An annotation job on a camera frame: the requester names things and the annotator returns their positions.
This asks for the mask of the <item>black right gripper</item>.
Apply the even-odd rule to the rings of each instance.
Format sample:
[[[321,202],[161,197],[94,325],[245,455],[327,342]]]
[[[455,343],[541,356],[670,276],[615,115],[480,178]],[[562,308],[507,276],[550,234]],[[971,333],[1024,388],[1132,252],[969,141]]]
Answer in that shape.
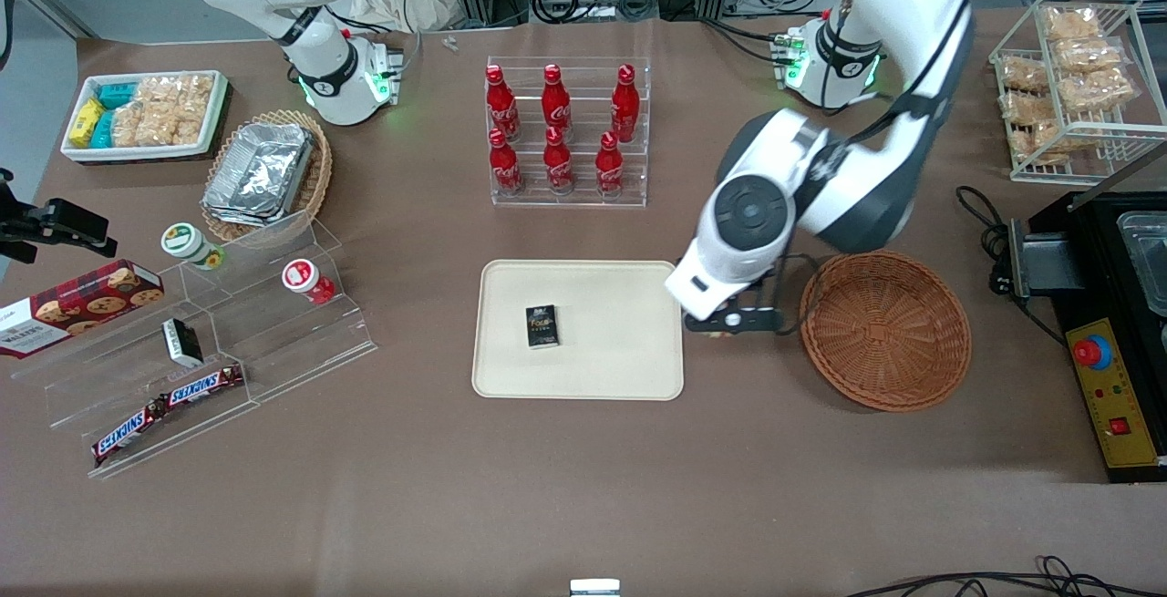
[[[109,236],[109,220],[70,201],[51,199],[40,208],[20,201],[5,203],[1,255],[34,264],[41,245],[75,245],[106,258],[117,257],[119,247]]]

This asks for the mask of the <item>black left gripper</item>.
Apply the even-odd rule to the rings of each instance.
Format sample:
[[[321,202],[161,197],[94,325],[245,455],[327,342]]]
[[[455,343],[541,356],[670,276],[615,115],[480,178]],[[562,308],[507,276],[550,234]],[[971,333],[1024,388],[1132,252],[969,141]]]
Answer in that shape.
[[[741,305],[739,302],[724,302],[705,319],[683,312],[685,330],[705,336],[777,333],[784,323],[784,314],[774,307]]]

